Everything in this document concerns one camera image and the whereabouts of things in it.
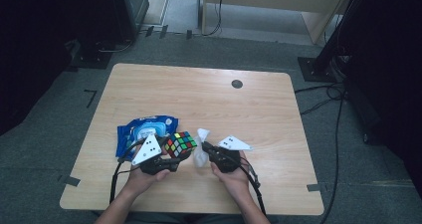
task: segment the black cable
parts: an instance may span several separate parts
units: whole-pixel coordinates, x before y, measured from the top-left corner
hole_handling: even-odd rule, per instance
[[[346,8],[346,10],[345,10],[345,12],[344,12],[344,15],[343,15],[343,17],[342,17],[342,19],[341,19],[341,22],[340,22],[340,24],[339,24],[339,27],[338,27],[338,32],[337,32],[337,52],[338,52],[338,53],[339,53],[339,48],[340,48],[340,41],[339,41],[339,37],[340,37],[340,35],[341,35],[341,28],[342,28],[342,25],[343,25],[344,21],[345,21],[345,20],[347,20],[347,14],[348,14],[348,12],[350,11],[350,8],[353,6],[354,1],[355,1],[355,0],[351,0],[351,1],[349,2],[349,4],[347,5],[347,8]],[[344,53],[345,53],[345,48],[344,48],[344,47],[341,47],[341,48],[342,48],[342,53],[344,54]]]
[[[257,184],[258,187],[260,187],[261,183],[260,183],[260,181],[258,181],[258,174],[255,172],[252,164],[248,161],[248,159],[246,159],[244,157],[240,157],[240,158],[242,158],[243,160],[245,160],[248,163],[249,169],[251,170],[252,175],[254,175],[255,183]]]
[[[334,175],[334,187],[332,189],[332,196],[329,200],[328,207],[325,210],[325,214],[323,215],[320,224],[323,224],[328,217],[329,212],[331,211],[332,204],[334,202],[335,192],[337,190],[338,185],[338,126],[340,123],[340,115],[341,115],[341,109],[342,109],[342,103],[344,100],[344,93],[341,94],[341,100],[340,100],[340,106],[338,109],[338,115],[337,115],[337,122],[335,124],[335,175]]]
[[[335,85],[339,85],[339,84],[341,84],[341,83],[333,83],[333,84],[328,85],[328,86],[318,86],[318,87],[310,87],[310,88],[296,90],[295,91],[295,94],[300,93],[300,92],[306,92],[306,91],[312,91],[312,90],[316,90],[316,89],[326,88],[325,92],[326,92],[326,95],[329,97],[329,99],[327,99],[327,100],[325,100],[323,102],[317,103],[312,108],[310,108],[310,109],[308,109],[308,110],[306,110],[304,112],[301,112],[301,115],[305,115],[307,113],[314,112],[317,109],[319,109],[320,107],[322,107],[323,105],[328,104],[329,102],[341,100],[341,98],[342,98],[342,92],[341,92],[341,90],[339,88],[335,87]],[[339,92],[339,95],[336,96],[336,97],[332,96],[329,93],[330,90],[335,90],[335,91]]]
[[[112,203],[113,201],[114,201],[114,198],[115,198],[115,186],[116,186],[116,184],[117,184],[117,177],[118,177],[118,175],[120,174],[118,171],[120,170],[120,167],[121,167],[121,164],[122,163],[124,163],[124,159],[129,155],[129,153],[131,152],[131,150],[134,148],[134,147],[136,147],[136,146],[138,146],[138,145],[141,145],[142,144],[142,142],[141,141],[138,141],[138,142],[136,142],[136,143],[134,143],[134,144],[132,144],[127,150],[126,150],[126,152],[123,154],[123,156],[122,157],[120,157],[117,161],[118,161],[118,165],[117,165],[117,167],[115,168],[115,172],[114,172],[114,175],[112,176],[112,179],[111,179],[111,188],[110,188],[110,192],[109,192],[109,203]]]
[[[211,36],[214,35],[221,27],[221,4],[222,4],[223,0],[220,0],[220,5],[219,5],[219,9],[218,9],[218,23],[217,26],[214,28],[214,31],[212,31],[209,34],[202,34],[202,36],[207,37],[207,36]]]
[[[248,177],[249,182],[251,183],[252,187],[255,190],[255,193],[257,194],[257,198],[258,198],[258,203],[260,204],[260,208],[261,208],[261,212],[264,213],[264,215],[267,215],[267,212],[265,210],[265,206],[264,206],[264,201],[263,201],[263,197],[262,194],[259,190],[259,182],[257,180],[254,180],[254,178],[252,178],[251,174],[249,174],[249,172],[242,166],[242,162],[238,163],[237,161],[235,161],[231,156],[228,156],[224,153],[220,153],[220,155],[222,155],[223,157],[229,159],[230,161],[232,161],[233,163],[240,164],[239,167],[240,169],[246,174],[246,176]]]
[[[126,50],[128,47],[130,47],[130,45],[132,45],[132,41],[129,42],[129,44],[127,44],[126,47],[119,49],[119,50],[99,50],[99,52],[104,52],[104,53],[117,53],[117,52],[122,52],[124,50]]]
[[[334,68],[334,70],[337,72],[337,74],[344,80],[345,79],[345,74],[341,71],[341,68],[337,64],[337,59],[338,58],[339,58],[339,56],[333,56],[331,58],[331,66]]]
[[[121,171],[121,172],[119,172],[117,175],[119,175],[119,174],[122,174],[122,173],[127,173],[127,172],[132,172],[132,171],[135,171],[135,170],[137,170],[138,168],[140,168],[140,166],[138,166],[138,167],[135,167],[135,168],[132,168],[132,169],[130,169],[130,170],[127,170],[127,171]]]

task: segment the blue wipes package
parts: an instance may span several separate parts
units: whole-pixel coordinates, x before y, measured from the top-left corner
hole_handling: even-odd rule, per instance
[[[132,120],[127,125],[117,127],[117,150],[116,157],[122,157],[126,150],[138,140],[156,133],[163,137],[174,134],[179,125],[176,117],[168,115],[156,115],[141,117]],[[132,160],[135,148],[127,155],[126,160]]]

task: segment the black metal stand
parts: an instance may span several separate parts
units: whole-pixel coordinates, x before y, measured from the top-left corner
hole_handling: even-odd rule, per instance
[[[97,47],[94,49],[84,49],[84,47],[81,46],[75,54],[70,67],[106,69],[111,55],[112,53],[110,52],[100,52]]]
[[[306,82],[335,83],[336,79],[332,75],[331,67],[326,67],[323,71],[315,69],[316,58],[298,57],[299,66]]]

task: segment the white triangular marker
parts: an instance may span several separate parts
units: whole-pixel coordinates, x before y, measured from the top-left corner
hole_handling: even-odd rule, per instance
[[[140,164],[149,160],[151,157],[161,154],[161,147],[158,144],[154,134],[150,134],[143,143],[136,157],[132,161],[132,165]]]
[[[229,150],[252,150],[252,146],[230,135],[218,143],[219,146]]]

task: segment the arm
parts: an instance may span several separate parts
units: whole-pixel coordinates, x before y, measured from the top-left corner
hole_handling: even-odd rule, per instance
[[[240,156],[246,158],[243,151],[240,151]],[[247,164],[242,163],[242,165],[247,171],[249,170]],[[215,163],[211,163],[211,168],[238,205],[245,223],[270,223],[252,198],[249,192],[248,177],[240,168],[231,173],[222,173]]]
[[[124,223],[136,197],[146,191],[154,182],[161,181],[170,173],[165,169],[155,175],[143,173],[139,168],[132,171],[121,192],[97,219],[97,223]]]

